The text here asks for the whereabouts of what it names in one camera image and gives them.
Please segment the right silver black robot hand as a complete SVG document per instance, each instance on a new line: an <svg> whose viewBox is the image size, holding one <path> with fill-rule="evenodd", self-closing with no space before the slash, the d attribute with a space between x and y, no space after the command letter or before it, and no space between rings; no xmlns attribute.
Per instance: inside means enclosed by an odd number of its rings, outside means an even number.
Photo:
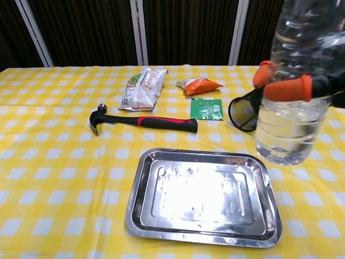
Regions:
<svg viewBox="0 0 345 259"><path fill-rule="evenodd" d="M303 74L297 79L269 83L273 63L266 60L259 64L253 77L256 89L263 88L264 96L270 101L305 101L331 97L331 105L344 109L344 68L320 75Z"/></svg>

